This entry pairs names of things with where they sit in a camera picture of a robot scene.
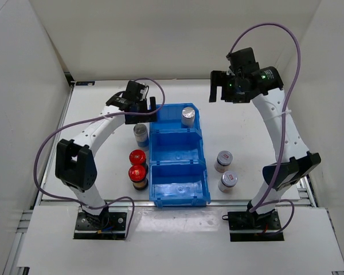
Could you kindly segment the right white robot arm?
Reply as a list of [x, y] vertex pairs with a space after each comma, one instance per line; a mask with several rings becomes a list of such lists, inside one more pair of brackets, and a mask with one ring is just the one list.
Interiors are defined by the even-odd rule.
[[217, 100], [221, 87], [221, 100], [231, 103], [253, 102], [266, 126], [275, 150], [274, 164], [262, 170], [264, 182], [259, 192], [247, 205], [246, 222], [259, 229], [267, 221], [284, 193], [320, 162], [318, 153], [310, 152], [287, 107], [288, 93], [277, 69], [272, 66], [256, 71], [214, 70], [210, 74], [210, 102]]

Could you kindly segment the near red-lid sauce jar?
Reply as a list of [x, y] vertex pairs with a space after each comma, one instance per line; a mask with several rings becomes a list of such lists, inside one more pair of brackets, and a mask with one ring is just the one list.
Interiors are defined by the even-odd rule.
[[128, 176], [136, 190], [144, 190], [148, 186], [147, 172], [142, 165], [133, 165], [128, 171]]

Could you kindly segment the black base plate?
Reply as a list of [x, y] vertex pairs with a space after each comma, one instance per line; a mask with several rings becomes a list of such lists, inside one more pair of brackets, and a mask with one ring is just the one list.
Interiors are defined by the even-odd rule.
[[127, 232], [128, 210], [109, 208], [103, 221], [93, 219], [79, 210], [75, 222], [73, 239], [81, 240], [125, 240]]
[[276, 210], [258, 218], [249, 211], [230, 211], [222, 216], [228, 222], [231, 242], [284, 241], [280, 218]]

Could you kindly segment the near blue storage bin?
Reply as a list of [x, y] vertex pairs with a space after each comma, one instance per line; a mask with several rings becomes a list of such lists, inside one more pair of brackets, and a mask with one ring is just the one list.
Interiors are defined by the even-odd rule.
[[149, 200], [158, 208], [205, 207], [211, 202], [206, 164], [153, 164]]

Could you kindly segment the silver-lid salt shaker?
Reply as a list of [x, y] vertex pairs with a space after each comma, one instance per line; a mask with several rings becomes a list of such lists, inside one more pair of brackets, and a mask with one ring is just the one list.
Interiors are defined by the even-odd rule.
[[181, 113], [181, 124], [184, 128], [193, 128], [196, 117], [195, 109], [192, 107], [185, 107]]
[[149, 138], [148, 129], [144, 124], [136, 124], [133, 129], [134, 136], [138, 147], [143, 151], [148, 151]]

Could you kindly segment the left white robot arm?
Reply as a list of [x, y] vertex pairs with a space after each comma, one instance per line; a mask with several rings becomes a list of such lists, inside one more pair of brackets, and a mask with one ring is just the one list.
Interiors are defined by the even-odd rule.
[[87, 221], [96, 229], [108, 226], [109, 214], [105, 200], [100, 196], [95, 181], [97, 169], [94, 157], [98, 149], [125, 123], [137, 124], [157, 120], [155, 97], [147, 101], [130, 101], [112, 96], [100, 112], [97, 121], [70, 140], [61, 139], [56, 148], [55, 176], [75, 194], [80, 201]]

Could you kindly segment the middle blue storage bin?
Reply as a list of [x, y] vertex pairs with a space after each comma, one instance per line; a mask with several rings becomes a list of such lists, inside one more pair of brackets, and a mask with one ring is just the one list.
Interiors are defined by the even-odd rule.
[[203, 139], [200, 133], [152, 132], [150, 135], [151, 163], [205, 162]]

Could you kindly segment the red-lid sauce jar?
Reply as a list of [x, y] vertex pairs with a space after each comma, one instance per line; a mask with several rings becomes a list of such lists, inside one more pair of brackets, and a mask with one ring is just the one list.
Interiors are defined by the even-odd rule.
[[144, 151], [133, 150], [129, 154], [129, 161], [132, 165], [140, 165], [140, 166], [143, 166], [147, 170], [147, 158]]
[[142, 165], [133, 165], [128, 171], [128, 176], [136, 190], [144, 190], [148, 186], [147, 172]]

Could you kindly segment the blue storage bin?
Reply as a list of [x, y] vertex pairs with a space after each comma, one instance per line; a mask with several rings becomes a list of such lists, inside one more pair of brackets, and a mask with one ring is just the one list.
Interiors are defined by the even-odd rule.
[[150, 123], [150, 133], [186, 131], [187, 126], [182, 124], [182, 111], [187, 107], [191, 107], [195, 110], [193, 129], [201, 131], [198, 108], [193, 103], [179, 103], [165, 104], [163, 108], [157, 112], [157, 121]]
[[151, 163], [205, 162], [203, 139], [200, 133], [152, 132], [150, 135]]
[[149, 200], [158, 208], [205, 207], [211, 202], [206, 164], [153, 164]]

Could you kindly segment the far red-lid sauce jar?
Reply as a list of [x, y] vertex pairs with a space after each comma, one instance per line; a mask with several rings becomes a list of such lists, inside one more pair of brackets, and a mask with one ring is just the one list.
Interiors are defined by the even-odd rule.
[[143, 166], [147, 170], [147, 158], [144, 151], [133, 150], [129, 154], [129, 161], [132, 165], [140, 165], [140, 166]]

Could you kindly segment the white-lid spice jar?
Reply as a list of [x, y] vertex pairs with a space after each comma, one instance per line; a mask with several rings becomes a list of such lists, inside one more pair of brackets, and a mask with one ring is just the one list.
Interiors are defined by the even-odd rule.
[[220, 173], [228, 171], [232, 160], [233, 155], [229, 151], [220, 151], [216, 157], [216, 162], [214, 164], [216, 171]]
[[232, 191], [237, 182], [238, 177], [234, 171], [225, 171], [218, 182], [218, 189], [221, 192], [229, 193]]

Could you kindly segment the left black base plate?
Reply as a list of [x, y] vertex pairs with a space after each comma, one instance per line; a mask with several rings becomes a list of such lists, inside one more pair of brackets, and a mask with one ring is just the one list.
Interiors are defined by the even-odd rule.
[[81, 240], [125, 240], [127, 232], [128, 210], [109, 208], [103, 221], [93, 219], [79, 210], [75, 222], [73, 239]]

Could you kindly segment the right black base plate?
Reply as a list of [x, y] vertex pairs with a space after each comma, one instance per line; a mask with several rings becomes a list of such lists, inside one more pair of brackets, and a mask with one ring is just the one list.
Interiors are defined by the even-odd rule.
[[284, 241], [280, 218], [276, 210], [258, 218], [249, 211], [230, 211], [222, 216], [228, 222], [231, 242]]

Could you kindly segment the far blue storage bin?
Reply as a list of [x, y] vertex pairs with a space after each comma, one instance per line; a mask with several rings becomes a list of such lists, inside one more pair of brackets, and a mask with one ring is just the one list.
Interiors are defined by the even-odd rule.
[[187, 107], [191, 107], [195, 110], [193, 129], [201, 131], [198, 108], [193, 103], [179, 103], [165, 104], [163, 108], [157, 112], [157, 121], [150, 123], [150, 133], [186, 131], [187, 126], [182, 124], [182, 111]]

